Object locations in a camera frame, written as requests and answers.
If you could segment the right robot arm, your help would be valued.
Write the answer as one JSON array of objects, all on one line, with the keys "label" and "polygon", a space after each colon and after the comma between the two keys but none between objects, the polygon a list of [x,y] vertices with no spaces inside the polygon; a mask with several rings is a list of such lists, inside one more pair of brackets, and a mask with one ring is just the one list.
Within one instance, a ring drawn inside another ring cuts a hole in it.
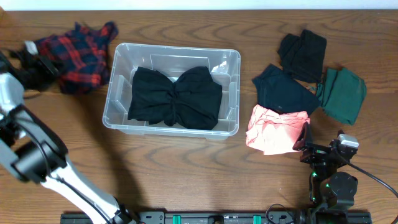
[{"label": "right robot arm", "polygon": [[310,125],[304,123],[293,150],[302,153],[300,162],[310,166],[309,198],[312,207],[305,212],[305,223],[348,223],[348,210],[354,205],[358,179],[339,171],[357,153],[358,140],[342,130],[328,146],[312,141]]}]

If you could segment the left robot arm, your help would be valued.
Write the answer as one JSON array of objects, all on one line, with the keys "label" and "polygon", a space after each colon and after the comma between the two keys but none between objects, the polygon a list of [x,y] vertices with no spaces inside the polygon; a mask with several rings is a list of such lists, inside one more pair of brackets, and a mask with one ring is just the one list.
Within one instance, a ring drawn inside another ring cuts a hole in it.
[{"label": "left robot arm", "polygon": [[93,223],[139,223],[139,217],[76,169],[63,141],[24,104],[24,92],[46,90],[63,73],[63,63],[28,50],[10,55],[22,68],[1,55],[3,168],[22,182],[32,181],[64,196]]}]

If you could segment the green garment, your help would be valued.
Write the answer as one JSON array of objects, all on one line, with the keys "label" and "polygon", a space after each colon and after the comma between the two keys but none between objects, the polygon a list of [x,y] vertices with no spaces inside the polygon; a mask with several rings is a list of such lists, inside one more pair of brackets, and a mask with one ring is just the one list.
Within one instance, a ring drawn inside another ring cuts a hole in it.
[{"label": "green garment", "polygon": [[325,114],[348,125],[354,125],[366,97],[365,81],[352,71],[328,68],[317,86],[316,96]]}]

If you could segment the large black garment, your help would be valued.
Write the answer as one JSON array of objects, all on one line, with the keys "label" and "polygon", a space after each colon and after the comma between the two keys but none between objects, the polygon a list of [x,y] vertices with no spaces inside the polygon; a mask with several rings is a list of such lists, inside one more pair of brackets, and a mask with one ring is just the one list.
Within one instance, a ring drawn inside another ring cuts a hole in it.
[{"label": "large black garment", "polygon": [[127,118],[211,130],[218,124],[222,96],[222,86],[214,82],[208,67],[193,67],[174,82],[159,71],[139,67],[132,79]]}]

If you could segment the red navy plaid shirt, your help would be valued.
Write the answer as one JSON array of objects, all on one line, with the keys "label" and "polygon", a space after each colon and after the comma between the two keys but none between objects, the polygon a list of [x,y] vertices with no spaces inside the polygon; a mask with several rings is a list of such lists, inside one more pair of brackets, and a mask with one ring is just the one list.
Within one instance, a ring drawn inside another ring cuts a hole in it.
[{"label": "red navy plaid shirt", "polygon": [[63,65],[58,84],[68,95],[88,94],[109,83],[109,45],[119,34],[115,22],[100,29],[78,22],[75,28],[60,35],[50,35],[34,43],[40,55]]}]

